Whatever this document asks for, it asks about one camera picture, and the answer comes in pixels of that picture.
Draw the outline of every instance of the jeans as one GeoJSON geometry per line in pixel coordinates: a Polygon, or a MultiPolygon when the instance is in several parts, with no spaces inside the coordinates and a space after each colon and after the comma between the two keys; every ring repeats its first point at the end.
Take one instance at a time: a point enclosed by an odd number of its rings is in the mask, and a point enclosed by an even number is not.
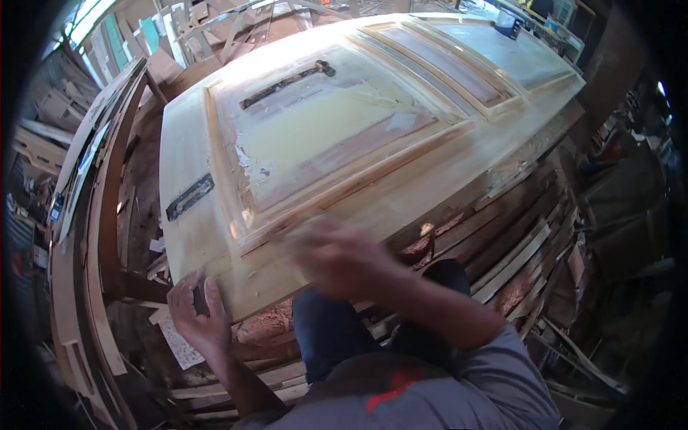
{"type": "MultiPolygon", "coordinates": [[[[435,262],[423,277],[471,295],[466,272],[454,259],[435,262]]],[[[385,349],[368,332],[351,304],[327,299],[315,288],[294,298],[292,315],[309,384],[325,380],[348,358],[385,350],[415,356],[450,370],[452,348],[439,335],[412,321],[402,321],[385,349]]]]}

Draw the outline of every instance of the hammer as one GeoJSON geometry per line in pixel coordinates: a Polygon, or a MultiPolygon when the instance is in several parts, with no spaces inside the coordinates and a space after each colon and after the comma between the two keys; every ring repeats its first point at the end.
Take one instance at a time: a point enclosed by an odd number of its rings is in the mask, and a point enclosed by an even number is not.
{"type": "Polygon", "coordinates": [[[304,70],[303,72],[297,73],[295,75],[291,75],[288,78],[284,78],[278,83],[272,84],[271,86],[262,89],[256,94],[253,94],[251,97],[248,97],[243,101],[240,101],[239,107],[243,111],[247,107],[255,103],[258,103],[260,100],[263,100],[265,97],[278,92],[280,89],[287,87],[288,85],[291,85],[294,82],[297,82],[305,78],[306,76],[310,76],[315,73],[324,73],[325,75],[331,78],[336,73],[336,70],[331,68],[330,64],[327,61],[317,60],[315,62],[315,66],[311,67],[310,69],[304,70]]]}

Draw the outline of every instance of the green board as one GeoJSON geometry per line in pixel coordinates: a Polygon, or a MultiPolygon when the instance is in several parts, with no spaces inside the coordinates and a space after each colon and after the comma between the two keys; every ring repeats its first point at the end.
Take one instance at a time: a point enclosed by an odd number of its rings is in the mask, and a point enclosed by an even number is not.
{"type": "Polygon", "coordinates": [[[146,36],[146,42],[148,42],[148,46],[151,47],[151,54],[154,53],[160,45],[158,43],[160,36],[158,35],[158,29],[155,28],[153,18],[148,17],[146,19],[142,19],[141,30],[143,30],[143,34],[146,36]]]}
{"type": "Polygon", "coordinates": [[[105,24],[105,31],[107,32],[107,38],[110,42],[110,49],[112,50],[112,55],[115,57],[114,62],[121,72],[125,69],[127,63],[129,62],[129,59],[125,54],[125,49],[122,46],[125,41],[122,38],[120,29],[117,28],[117,21],[115,21],[115,17],[113,16],[113,14],[107,15],[103,20],[103,23],[105,24]]]}

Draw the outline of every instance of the gray t-shirt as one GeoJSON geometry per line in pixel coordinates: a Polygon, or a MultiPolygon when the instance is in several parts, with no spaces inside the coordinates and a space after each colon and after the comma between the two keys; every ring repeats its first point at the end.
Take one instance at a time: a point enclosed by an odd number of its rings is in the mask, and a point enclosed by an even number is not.
{"type": "Polygon", "coordinates": [[[411,356],[357,356],[313,384],[292,411],[247,416],[236,430],[556,429],[559,412],[511,325],[455,359],[455,374],[411,356]]]}

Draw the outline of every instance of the hand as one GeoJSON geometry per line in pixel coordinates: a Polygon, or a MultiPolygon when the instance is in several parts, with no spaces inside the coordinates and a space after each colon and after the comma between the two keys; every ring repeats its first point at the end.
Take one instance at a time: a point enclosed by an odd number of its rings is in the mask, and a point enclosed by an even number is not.
{"type": "Polygon", "coordinates": [[[200,270],[189,273],[167,293],[175,329],[207,360],[223,359],[232,345],[232,328],[224,311],[214,278],[204,283],[210,316],[198,315],[193,307],[193,290],[202,276],[200,270]]]}
{"type": "Polygon", "coordinates": [[[376,289],[409,275],[369,233],[326,215],[287,233],[285,245],[304,275],[333,299],[374,299],[376,289]]]}

